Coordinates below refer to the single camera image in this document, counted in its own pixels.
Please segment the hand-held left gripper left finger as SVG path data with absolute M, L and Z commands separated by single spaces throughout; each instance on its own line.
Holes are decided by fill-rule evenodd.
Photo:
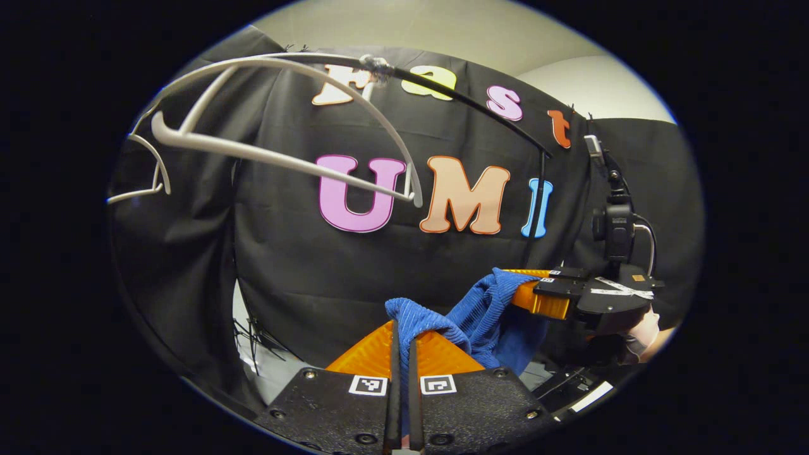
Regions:
M 254 424 L 313 454 L 391 454 L 402 437 L 398 360 L 388 322 L 329 368 L 301 368 Z

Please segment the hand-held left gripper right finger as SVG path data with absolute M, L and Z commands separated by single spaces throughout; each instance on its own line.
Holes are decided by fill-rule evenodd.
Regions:
M 560 425 L 508 368 L 484 368 L 436 331 L 410 346 L 408 435 L 422 454 L 505 454 Z

